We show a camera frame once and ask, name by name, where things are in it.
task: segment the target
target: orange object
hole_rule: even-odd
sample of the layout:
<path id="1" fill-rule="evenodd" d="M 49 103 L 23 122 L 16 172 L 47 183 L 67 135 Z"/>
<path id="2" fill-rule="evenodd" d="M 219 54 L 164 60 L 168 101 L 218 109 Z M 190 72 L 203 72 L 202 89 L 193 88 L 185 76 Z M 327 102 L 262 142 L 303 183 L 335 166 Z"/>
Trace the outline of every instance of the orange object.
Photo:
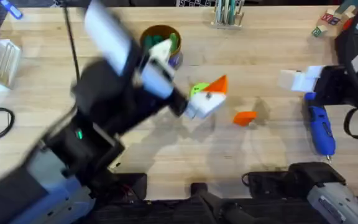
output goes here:
<path id="1" fill-rule="evenodd" d="M 233 119 L 234 124 L 240 126 L 247 126 L 251 121 L 258 117 L 258 112 L 256 111 L 243 111 L 235 115 Z"/>
<path id="2" fill-rule="evenodd" d="M 226 75 L 223 75 L 221 78 L 217 79 L 215 82 L 212 82 L 207 86 L 203 91 L 215 92 L 215 93 L 227 93 L 227 78 Z"/>
<path id="3" fill-rule="evenodd" d="M 348 19 L 345 24 L 343 24 L 342 30 L 347 30 L 351 26 L 352 20 L 353 18 Z"/>

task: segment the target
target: cup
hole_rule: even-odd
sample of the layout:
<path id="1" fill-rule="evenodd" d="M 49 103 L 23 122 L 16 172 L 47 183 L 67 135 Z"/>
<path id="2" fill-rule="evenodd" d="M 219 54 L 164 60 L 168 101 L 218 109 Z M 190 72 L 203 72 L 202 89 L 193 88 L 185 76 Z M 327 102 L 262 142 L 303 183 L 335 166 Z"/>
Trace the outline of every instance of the cup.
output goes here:
<path id="1" fill-rule="evenodd" d="M 182 61 L 183 61 L 183 55 L 180 52 L 180 48 L 181 48 L 181 36 L 179 34 L 179 32 L 167 25 L 155 25 L 155 26 L 151 26 L 149 28 L 147 28 L 141 35 L 140 37 L 140 44 L 141 46 L 144 45 L 144 39 L 149 35 L 151 37 L 155 36 L 155 35 L 160 35 L 162 36 L 163 40 L 169 39 L 170 34 L 176 34 L 178 42 L 177 42 L 177 49 L 171 53 L 170 57 L 169 57 L 169 64 L 174 68 L 174 69 L 178 69 L 179 66 L 181 65 Z"/>

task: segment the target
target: blue power tool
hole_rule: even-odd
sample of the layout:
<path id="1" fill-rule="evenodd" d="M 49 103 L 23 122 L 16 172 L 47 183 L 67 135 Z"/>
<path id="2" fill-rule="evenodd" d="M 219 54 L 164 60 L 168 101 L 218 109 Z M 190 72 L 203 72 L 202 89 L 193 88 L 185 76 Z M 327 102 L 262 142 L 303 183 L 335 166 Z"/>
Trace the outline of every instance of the blue power tool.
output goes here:
<path id="1" fill-rule="evenodd" d="M 335 154 L 335 139 L 331 131 L 327 111 L 315 100 L 316 93 L 305 94 L 305 106 L 309 116 L 310 133 L 316 150 L 331 161 Z"/>

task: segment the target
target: green led light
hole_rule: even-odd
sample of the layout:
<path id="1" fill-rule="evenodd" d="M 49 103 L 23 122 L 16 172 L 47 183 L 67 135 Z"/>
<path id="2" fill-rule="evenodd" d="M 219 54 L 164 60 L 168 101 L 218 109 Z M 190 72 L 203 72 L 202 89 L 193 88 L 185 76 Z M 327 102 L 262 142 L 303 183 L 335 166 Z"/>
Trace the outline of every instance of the green led light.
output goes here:
<path id="1" fill-rule="evenodd" d="M 78 139 L 82 139 L 84 136 L 82 135 L 82 131 L 81 130 L 77 130 L 76 132 L 75 132 L 75 134 L 77 135 L 77 138 Z"/>

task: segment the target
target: wooden table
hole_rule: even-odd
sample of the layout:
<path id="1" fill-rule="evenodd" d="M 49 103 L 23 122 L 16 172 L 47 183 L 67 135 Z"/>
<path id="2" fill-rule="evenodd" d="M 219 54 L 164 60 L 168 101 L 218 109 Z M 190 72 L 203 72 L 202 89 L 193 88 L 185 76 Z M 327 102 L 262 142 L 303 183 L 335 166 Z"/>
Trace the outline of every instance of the wooden table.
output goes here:
<path id="1" fill-rule="evenodd" d="M 148 26 L 168 24 L 183 37 L 184 63 L 175 83 L 228 77 L 226 104 L 206 120 L 176 119 L 163 110 L 123 137 L 126 152 L 119 172 L 146 172 L 148 198 L 185 198 L 192 182 L 205 181 L 223 197 L 243 197 L 240 176 L 250 170 L 286 169 L 294 162 L 323 161 L 314 152 L 300 113 L 297 93 L 276 86 L 280 69 L 333 64 L 332 38 L 310 36 L 327 7 L 245 7 L 242 30 L 208 27 L 211 8 L 116 9 L 136 38 Z M 0 139 L 0 175 L 14 167 L 42 131 L 73 104 L 75 79 L 61 9 L 22 9 L 21 21 L 7 16 L 2 36 L 23 49 L 14 90 L 0 93 L 0 106 L 16 113 L 13 130 Z M 80 67 L 98 54 L 71 10 Z M 337 154 L 332 166 L 358 195 L 358 140 L 342 128 L 350 106 L 327 107 Z M 238 111 L 257 110 L 259 119 L 243 128 L 232 124 Z M 6 119 L 0 119 L 0 126 Z M 352 121 L 358 131 L 358 116 Z"/>

